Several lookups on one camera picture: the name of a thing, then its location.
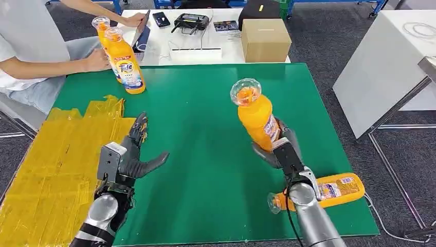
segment green table surface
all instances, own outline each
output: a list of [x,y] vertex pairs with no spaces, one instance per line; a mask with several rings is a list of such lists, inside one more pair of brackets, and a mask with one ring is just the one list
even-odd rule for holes
[[[274,215],[266,202],[269,192],[284,188],[283,173],[254,154],[230,100],[232,85],[242,78],[261,83],[273,114],[296,131],[303,160],[318,178],[352,172],[303,63],[154,66],[142,72],[147,90],[139,95],[126,93],[110,70],[70,75],[54,104],[83,114],[90,100],[122,97],[125,117],[142,111],[149,117],[141,159],[170,152],[166,164],[137,180],[136,206],[115,245],[295,238],[286,212]],[[379,234],[364,198],[326,211],[343,236]]]

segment table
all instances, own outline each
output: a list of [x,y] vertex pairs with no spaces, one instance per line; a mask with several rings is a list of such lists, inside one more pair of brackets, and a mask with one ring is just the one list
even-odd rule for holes
[[[83,113],[90,100],[122,97],[125,117],[144,110],[149,116],[141,159],[170,152],[164,166],[137,180],[136,207],[116,245],[295,238],[286,213],[274,215],[266,203],[269,192],[283,189],[282,171],[254,154],[230,100],[231,86],[241,78],[261,82],[275,116],[295,129],[304,162],[317,177],[352,171],[305,64],[150,66],[142,71],[147,91],[140,95],[127,94],[107,70],[69,76],[54,103]],[[363,198],[326,211],[343,236],[379,234]]]
[[[385,125],[397,111],[436,110],[436,10],[381,11],[333,85],[356,138],[368,134],[421,229],[426,228],[374,131],[436,128]],[[423,36],[416,31],[431,36]]]
[[[414,37],[404,27],[412,31],[412,22],[436,27],[435,15],[436,10],[381,11],[353,53],[333,90],[356,138],[377,127],[379,120],[425,78],[418,63],[425,56],[436,55],[436,38]],[[435,93],[436,84],[431,83],[401,110],[434,111]]]
[[[147,11],[148,10],[125,10],[123,11],[122,16],[130,17],[135,13],[147,13]],[[152,9],[149,22],[147,23],[147,26],[151,29],[147,49],[151,50],[144,54],[144,59],[139,61],[140,65],[245,63],[240,36],[229,39],[229,36],[218,34],[213,26],[213,22],[238,22],[238,17],[241,11],[242,9]],[[165,16],[170,20],[171,25],[165,28],[159,28],[151,16],[156,12],[164,12]],[[183,13],[202,14],[209,17],[211,22],[203,36],[203,48],[221,48],[221,59],[192,61],[189,58],[186,58],[186,60],[182,61],[171,60],[169,57],[170,49],[201,47],[202,31],[198,31],[197,34],[190,36],[188,34],[182,34],[181,29],[178,28],[174,33],[171,33],[171,30],[174,27],[174,20]],[[124,32],[124,40],[131,44],[133,42],[136,28],[126,27],[123,24],[118,24],[118,27],[120,27]]]

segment white table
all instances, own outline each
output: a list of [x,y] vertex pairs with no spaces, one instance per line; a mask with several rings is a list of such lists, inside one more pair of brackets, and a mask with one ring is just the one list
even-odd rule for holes
[[[125,10],[122,13],[123,17],[133,16],[135,13],[147,13],[148,10]],[[239,14],[242,8],[231,9],[154,9],[150,12],[150,19],[147,26],[150,28],[150,37],[147,44],[147,51],[144,59],[140,61],[140,65],[187,65],[187,64],[229,64],[229,63],[245,63],[244,53],[242,51],[240,35],[229,37],[216,32],[213,22],[220,21],[236,21],[238,22]],[[159,28],[153,19],[152,14],[163,12],[170,20],[171,25],[164,28]],[[211,20],[203,35],[202,48],[221,48],[221,59],[203,59],[201,61],[193,61],[186,58],[182,61],[171,60],[169,53],[170,49],[179,48],[201,48],[201,37],[204,31],[197,31],[196,34],[182,34],[181,29],[177,28],[174,33],[171,30],[174,28],[174,20],[183,13],[202,14],[209,17]],[[128,43],[132,43],[136,28],[126,27],[118,24],[118,27],[124,31],[123,38]]]
[[[418,63],[436,55],[436,37],[417,38],[404,28],[414,33],[412,22],[436,27],[435,16],[436,10],[378,14],[333,86],[356,138],[383,122],[382,117],[425,78]],[[430,34],[426,28],[416,29]],[[401,110],[436,110],[436,84],[429,84]]]

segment yellow tape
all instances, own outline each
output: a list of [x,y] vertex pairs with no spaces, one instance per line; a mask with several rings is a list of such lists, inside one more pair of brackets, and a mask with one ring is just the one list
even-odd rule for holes
[[0,207],[0,247],[68,246],[97,187],[100,149],[127,135],[134,118],[122,118],[124,100],[91,101],[52,109]]

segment orange bottle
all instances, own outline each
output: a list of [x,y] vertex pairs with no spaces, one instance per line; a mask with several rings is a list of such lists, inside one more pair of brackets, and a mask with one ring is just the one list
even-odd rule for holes
[[122,35],[123,32],[118,27],[110,27],[106,30],[105,36],[110,40],[107,53],[115,64],[125,90],[129,94],[140,94],[146,89],[146,82],[133,49],[124,41]]
[[104,32],[108,28],[110,28],[110,23],[111,23],[111,21],[109,20],[109,18],[107,18],[105,16],[95,17],[92,21],[92,25],[97,30],[98,39],[100,40],[101,47],[104,49],[104,51],[106,52],[107,58],[109,59],[109,63],[111,64],[112,71],[114,72],[115,76],[117,77],[117,81],[119,83],[122,83],[121,77],[117,71],[117,68],[115,67],[113,60],[111,59],[110,55],[107,54],[107,48],[109,47],[111,41],[104,36]]
[[[360,199],[365,194],[364,184],[354,173],[341,173],[316,180],[321,192],[321,207],[331,207]],[[286,210],[286,190],[284,192],[268,195],[268,206],[274,214]],[[288,199],[288,208],[295,211],[294,203]]]
[[280,133],[279,125],[273,116],[271,101],[262,95],[260,83],[244,78],[236,82],[230,97],[237,104],[238,117],[254,142],[270,151]]

